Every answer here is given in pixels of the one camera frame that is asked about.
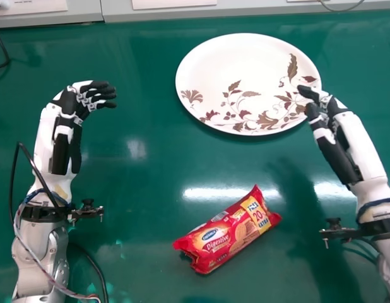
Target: white panel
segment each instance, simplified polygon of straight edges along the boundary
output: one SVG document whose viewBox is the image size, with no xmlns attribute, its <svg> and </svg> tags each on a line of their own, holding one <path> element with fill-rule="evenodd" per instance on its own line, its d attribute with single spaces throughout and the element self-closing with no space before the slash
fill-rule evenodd
<svg viewBox="0 0 390 303">
<path fill-rule="evenodd" d="M 184 6 L 216 5 L 217 0 L 132 0 L 133 9 L 181 8 Z"/>
<path fill-rule="evenodd" d="M 67 11 L 0 16 L 0 28 L 103 21 L 100 0 L 66 0 L 66 2 Z"/>
<path fill-rule="evenodd" d="M 358 0 L 329 0 L 335 9 L 349 8 Z M 365 0 L 354 9 L 390 9 L 390 0 Z M 188 8 L 141 9 L 133 10 L 130 0 L 102 0 L 105 22 L 144 21 L 182 18 L 205 18 L 220 16 L 250 16 L 318 13 L 328 11 L 318 1 L 292 2 L 287 0 L 221 0 L 215 6 Z"/>
<path fill-rule="evenodd" d="M 10 0 L 9 9 L 0 9 L 0 16 L 67 11 L 66 0 Z"/>
</svg>

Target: table surface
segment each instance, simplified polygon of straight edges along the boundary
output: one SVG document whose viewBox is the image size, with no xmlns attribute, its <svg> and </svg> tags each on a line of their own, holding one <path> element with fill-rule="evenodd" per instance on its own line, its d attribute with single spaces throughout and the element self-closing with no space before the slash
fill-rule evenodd
<svg viewBox="0 0 390 303">
<path fill-rule="evenodd" d="M 323 87 L 363 120 L 390 180 L 390 11 L 261 16 L 3 30 L 13 62 L 0 70 L 0 303 L 17 269 L 11 259 L 8 181 L 15 142 L 33 150 L 41 109 L 75 81 L 108 80 L 118 108 L 84 123 L 75 201 L 104 205 L 102 224 L 70 232 L 105 273 L 111 303 L 382 302 L 386 291 L 359 244 L 330 243 L 326 217 L 354 227 L 355 198 L 340 184 L 306 123 L 248 138 L 195 120 L 179 102 L 181 59 L 210 38 L 237 32 L 283 39 L 316 64 Z M 33 182 L 19 161 L 15 197 Z M 274 230 L 208 276 L 172 249 L 174 239 L 259 184 L 283 216 Z M 70 249 L 69 286 L 100 292 L 87 260 Z"/>
</svg>

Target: robotic arm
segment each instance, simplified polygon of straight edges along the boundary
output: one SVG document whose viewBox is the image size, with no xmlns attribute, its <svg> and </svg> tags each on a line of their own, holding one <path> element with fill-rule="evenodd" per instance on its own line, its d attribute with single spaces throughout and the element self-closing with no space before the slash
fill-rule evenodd
<svg viewBox="0 0 390 303">
<path fill-rule="evenodd" d="M 340 181 L 357 197 L 358 230 L 343 228 L 339 218 L 320 233 L 328 239 L 374 236 L 379 270 L 390 293 L 390 187 L 387 174 L 361 120 L 327 92 L 299 85 L 313 102 L 306 116 L 322 154 Z"/>
<path fill-rule="evenodd" d="M 82 209 L 72 209 L 70 185 L 81 166 L 81 125 L 94 110 L 116 107 L 110 101 L 113 98 L 115 88 L 108 82 L 82 81 L 59 92 L 41 112 L 33 154 L 39 174 L 33 172 L 35 182 L 14 222 L 16 239 L 11 250 L 18 266 L 18 280 L 13 302 L 58 303 L 64 301 L 65 294 L 96 299 L 67 289 L 65 218 L 75 221 L 103 214 L 102 207 L 92 207 L 92 199 L 83 200 Z M 56 205 L 42 189 L 40 177 Z"/>
</svg>

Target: brown leaf pattern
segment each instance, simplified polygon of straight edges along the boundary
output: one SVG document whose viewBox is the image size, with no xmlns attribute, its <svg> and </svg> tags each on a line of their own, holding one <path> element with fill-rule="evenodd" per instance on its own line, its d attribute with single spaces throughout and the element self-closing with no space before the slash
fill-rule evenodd
<svg viewBox="0 0 390 303">
<path fill-rule="evenodd" d="M 305 106 L 298 104 L 296 106 L 296 114 L 300 114 L 300 113 L 304 112 L 305 109 L 306 109 Z"/>
<path fill-rule="evenodd" d="M 290 54 L 290 62 L 287 69 L 287 76 L 283 76 L 279 80 L 279 87 L 284 87 L 290 84 L 295 87 L 295 84 L 292 84 L 292 79 L 297 75 L 298 66 L 297 66 L 297 58 L 295 55 Z M 317 78 L 313 76 L 302 76 L 305 82 L 312 83 L 317 80 Z M 211 119 L 215 116 L 220 115 L 219 112 L 211 110 L 205 113 L 204 117 L 199 118 L 199 120 L 203 123 L 206 121 L 211 121 L 213 125 L 227 127 L 230 126 L 236 132 L 258 132 L 258 131 L 266 131 L 273 129 L 283 129 L 287 127 L 292 121 L 300 119 L 301 114 L 304 113 L 305 106 L 301 104 L 303 100 L 298 98 L 298 92 L 294 92 L 294 89 L 290 89 L 289 91 L 284 91 L 284 95 L 275 95 L 275 98 L 280 99 L 278 102 L 279 107 L 274 108 L 276 113 L 278 113 L 278 109 L 285 109 L 286 112 L 283 116 L 277 118 L 270 117 L 270 111 L 265 110 L 261 114 L 258 115 L 256 119 L 255 116 L 252 116 L 252 112 L 241 109 L 241 103 L 249 97 L 260 96 L 261 94 L 253 91 L 243 91 L 239 88 L 241 80 L 236 81 L 228 86 L 227 92 L 222 92 L 223 97 L 225 98 L 220 106 L 224 107 L 224 110 L 228 109 L 226 114 L 221 118 L 216 118 L 213 121 Z M 182 90 L 180 91 L 183 98 L 188 99 L 189 103 L 192 104 L 194 101 L 198 101 L 201 103 L 203 101 L 203 96 L 197 90 Z M 253 102 L 263 102 L 264 100 L 259 98 Z M 221 121 L 223 124 L 215 124 L 215 121 Z"/>
<path fill-rule="evenodd" d="M 232 90 L 236 89 L 237 87 L 239 87 L 239 84 L 240 84 L 241 80 L 231 84 L 229 87 L 228 87 L 228 90 L 231 92 Z"/>
<path fill-rule="evenodd" d="M 193 103 L 194 101 L 199 101 L 199 103 L 202 103 L 203 101 L 203 96 L 197 91 L 197 90 L 182 90 L 181 91 L 181 96 L 182 98 L 188 99 L 189 103 Z"/>
<path fill-rule="evenodd" d="M 260 96 L 261 94 L 256 92 L 244 92 L 242 95 L 243 97 L 253 97 L 253 96 Z"/>
<path fill-rule="evenodd" d="M 274 96 L 278 99 L 281 99 L 282 101 L 285 101 L 285 102 L 291 102 L 291 98 L 288 98 L 288 97 L 285 97 L 285 96 Z"/>
<path fill-rule="evenodd" d="M 290 63 L 288 66 L 289 81 L 291 81 L 293 77 L 296 76 L 296 74 L 297 74 L 297 59 L 295 55 L 290 54 Z"/>
<path fill-rule="evenodd" d="M 211 110 L 210 112 L 206 113 L 206 120 L 209 120 L 215 116 L 215 115 L 220 115 L 218 112 L 215 112 L 214 110 Z"/>
<path fill-rule="evenodd" d="M 249 114 L 251 114 L 251 113 L 248 110 L 242 110 L 242 111 L 240 111 L 239 116 L 240 116 L 241 119 L 243 119 L 243 117 L 245 115 L 249 115 Z"/>
<path fill-rule="evenodd" d="M 272 130 L 272 127 L 278 123 L 279 120 L 268 117 L 266 112 L 267 110 L 265 110 L 261 115 L 258 115 L 257 123 L 260 125 L 261 129 Z"/>
<path fill-rule="evenodd" d="M 314 81 L 316 81 L 317 79 L 314 78 L 313 76 L 303 76 L 302 77 L 306 82 L 309 82 L 309 83 L 312 83 Z"/>
<path fill-rule="evenodd" d="M 235 131 L 241 132 L 241 130 L 243 129 L 243 125 L 244 125 L 244 122 L 236 123 L 236 124 L 234 124 L 233 129 Z"/>
</svg>

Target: ceramic plate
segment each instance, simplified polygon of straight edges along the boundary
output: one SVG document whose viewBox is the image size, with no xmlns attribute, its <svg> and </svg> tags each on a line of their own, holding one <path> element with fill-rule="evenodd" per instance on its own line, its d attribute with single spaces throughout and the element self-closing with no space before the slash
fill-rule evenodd
<svg viewBox="0 0 390 303">
<path fill-rule="evenodd" d="M 297 85 L 321 88 L 313 62 L 282 40 L 235 33 L 188 53 L 175 77 L 178 96 L 198 120 L 226 133 L 260 136 L 305 119 Z"/>
</svg>

